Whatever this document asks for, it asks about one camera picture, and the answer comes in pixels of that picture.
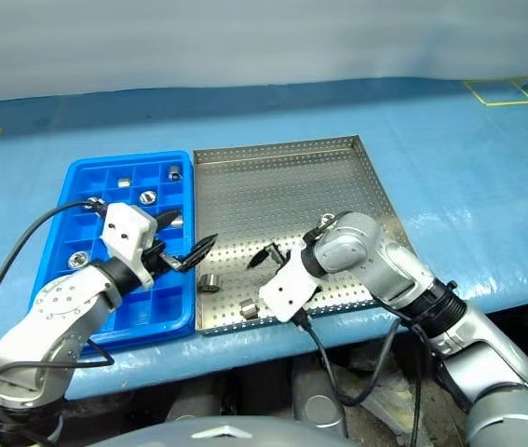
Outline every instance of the perforated metal tray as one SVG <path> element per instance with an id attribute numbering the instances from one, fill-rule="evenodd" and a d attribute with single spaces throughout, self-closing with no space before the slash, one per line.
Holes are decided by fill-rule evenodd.
<path id="1" fill-rule="evenodd" d="M 253 254 L 272 241 L 287 251 L 326 212 L 358 210 L 377 219 L 412 249 L 358 136 L 194 152 L 197 237 L 218 233 L 197 276 L 216 273 L 222 289 L 198 293 L 196 328 L 202 333 L 276 322 L 258 290 L 278 266 L 266 260 L 246 270 Z M 239 303 L 251 298 L 259 318 L 247 321 Z M 305 305 L 312 315 L 373 305 L 348 273 L 334 275 Z"/>

